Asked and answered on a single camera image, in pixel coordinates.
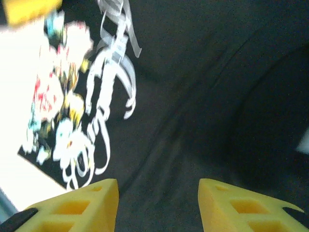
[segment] black strip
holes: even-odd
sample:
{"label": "black strip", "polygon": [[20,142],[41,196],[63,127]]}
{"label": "black strip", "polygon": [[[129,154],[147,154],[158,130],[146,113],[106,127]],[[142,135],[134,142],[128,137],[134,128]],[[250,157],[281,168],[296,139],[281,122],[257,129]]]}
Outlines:
{"label": "black strip", "polygon": [[22,212],[16,213],[0,225],[0,232],[15,232],[19,227],[25,224],[39,210],[30,208]]}
{"label": "black strip", "polygon": [[6,14],[3,7],[3,1],[0,4],[0,26],[7,25]]}

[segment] graphic print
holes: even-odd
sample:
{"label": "graphic print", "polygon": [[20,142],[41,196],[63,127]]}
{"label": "graphic print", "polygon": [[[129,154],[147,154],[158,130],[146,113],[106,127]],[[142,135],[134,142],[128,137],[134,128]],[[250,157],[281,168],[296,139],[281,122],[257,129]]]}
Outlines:
{"label": "graphic print", "polygon": [[[59,45],[57,49],[50,46],[46,37],[41,46],[41,69],[37,75],[27,137],[22,149],[25,155],[36,154],[36,162],[40,165],[48,159],[59,162],[68,190],[87,186],[94,174],[102,174],[108,167],[111,148],[106,121],[110,114],[116,77],[123,83],[129,96],[126,107],[130,109],[125,113],[124,119],[129,118],[135,109],[135,72],[133,64],[125,55],[128,39],[135,42],[133,50],[138,56],[141,49],[136,42],[131,18],[125,15],[131,15],[128,1],[117,1],[117,4],[120,4],[119,12],[115,16],[107,3],[102,6],[99,1],[99,7],[104,14],[101,25],[102,41],[96,49],[85,22],[64,24],[63,12],[54,12],[46,19],[48,37],[56,36]],[[103,28],[106,17],[118,26],[115,37]],[[91,64],[85,56],[94,50],[97,56]],[[87,94],[84,100],[74,91],[79,80],[79,70],[85,71],[88,68]],[[95,77],[101,79],[101,89],[94,108],[91,98]],[[90,115],[92,110],[95,110],[95,116],[88,123],[85,134],[82,131],[81,119],[84,113]],[[94,162],[94,143],[99,131],[106,148],[105,164]],[[53,144],[49,142],[51,138],[55,141]],[[83,180],[82,185],[79,185],[76,173]]]}

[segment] printed design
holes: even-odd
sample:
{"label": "printed design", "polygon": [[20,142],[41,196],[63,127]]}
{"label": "printed design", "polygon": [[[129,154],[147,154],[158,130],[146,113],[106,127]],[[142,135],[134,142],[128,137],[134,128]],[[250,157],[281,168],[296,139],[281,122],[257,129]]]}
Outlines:
{"label": "printed design", "polygon": [[[93,50],[93,41],[85,22],[71,22],[64,25],[64,13],[54,12],[46,19],[49,37],[57,37],[57,49],[49,45],[49,39],[40,49],[40,67],[31,106],[27,136],[22,148],[27,154],[36,154],[36,161],[43,165],[48,159],[59,162],[67,189],[78,189],[90,184],[94,174],[102,174],[109,164],[111,149],[106,121],[110,114],[114,79],[123,83],[129,100],[124,119],[129,118],[135,108],[136,83],[134,67],[125,55],[128,37],[125,28],[132,22],[119,21],[116,39],[109,34],[111,43],[101,49],[92,63],[87,77],[87,94],[75,93],[79,81],[79,70],[85,62],[85,55]],[[94,78],[101,79],[101,91],[95,109],[91,98]],[[87,130],[82,130],[84,112],[90,115],[95,110]],[[106,147],[107,162],[96,167],[94,162],[95,139],[101,131]],[[78,183],[76,173],[81,177]]]}

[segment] yellow object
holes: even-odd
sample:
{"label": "yellow object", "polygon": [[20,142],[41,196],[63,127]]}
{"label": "yellow object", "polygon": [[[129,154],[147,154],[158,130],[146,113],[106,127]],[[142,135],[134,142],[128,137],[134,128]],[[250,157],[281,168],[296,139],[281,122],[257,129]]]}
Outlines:
{"label": "yellow object", "polygon": [[83,62],[82,62],[82,65],[81,65],[81,68],[80,70],[83,72],[83,73],[86,73],[86,71],[88,70],[89,68],[89,61],[87,59],[84,59]]}
{"label": "yellow object", "polygon": [[61,6],[62,0],[2,0],[2,4],[8,24],[18,26],[50,14]]}
{"label": "yellow object", "polygon": [[308,232],[282,208],[297,206],[211,179],[201,179],[198,204],[205,232]]}
{"label": "yellow object", "polygon": [[36,203],[39,211],[16,232],[113,232],[119,192],[115,179]]}

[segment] dark cloth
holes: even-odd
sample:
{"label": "dark cloth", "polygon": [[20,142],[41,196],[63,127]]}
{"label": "dark cloth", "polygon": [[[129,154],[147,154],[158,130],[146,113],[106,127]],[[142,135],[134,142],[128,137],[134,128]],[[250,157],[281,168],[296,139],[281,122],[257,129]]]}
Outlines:
{"label": "dark cloth", "polygon": [[[308,168],[306,157],[294,152],[309,126],[308,55],[298,50],[309,42],[308,3],[130,5],[143,48],[139,59],[130,46],[127,53],[137,75],[137,106],[123,120],[126,92],[116,81],[107,122],[111,161],[93,178],[118,180],[116,231],[202,231],[201,178],[308,209],[308,173],[293,168],[295,157]],[[102,15],[95,1],[64,1],[62,8],[67,22],[85,21],[99,41]],[[76,92],[84,96],[85,86],[86,75]],[[97,139],[100,166],[104,152]],[[26,158],[35,164],[35,157]],[[57,162],[35,165],[65,186]],[[270,177],[270,183],[263,181]]]}

